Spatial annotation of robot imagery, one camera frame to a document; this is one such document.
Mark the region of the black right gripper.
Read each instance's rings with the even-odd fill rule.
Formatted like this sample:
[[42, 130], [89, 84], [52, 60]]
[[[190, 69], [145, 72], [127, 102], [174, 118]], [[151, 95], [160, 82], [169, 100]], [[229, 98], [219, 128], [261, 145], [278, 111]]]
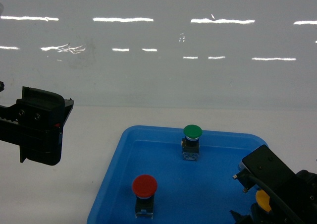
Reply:
[[264, 190], [270, 197], [271, 211], [267, 214], [255, 201], [249, 214], [231, 210], [236, 224], [315, 224], [317, 222], [317, 175], [307, 170], [295, 173], [298, 187], [275, 193]]

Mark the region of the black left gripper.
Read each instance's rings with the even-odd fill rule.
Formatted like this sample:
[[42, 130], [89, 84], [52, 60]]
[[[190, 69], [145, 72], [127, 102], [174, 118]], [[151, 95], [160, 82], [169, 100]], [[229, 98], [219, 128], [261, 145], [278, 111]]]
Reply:
[[73, 107], [72, 99], [23, 87], [14, 105], [0, 108], [0, 139], [19, 146], [21, 163], [55, 166], [61, 160], [63, 128]]

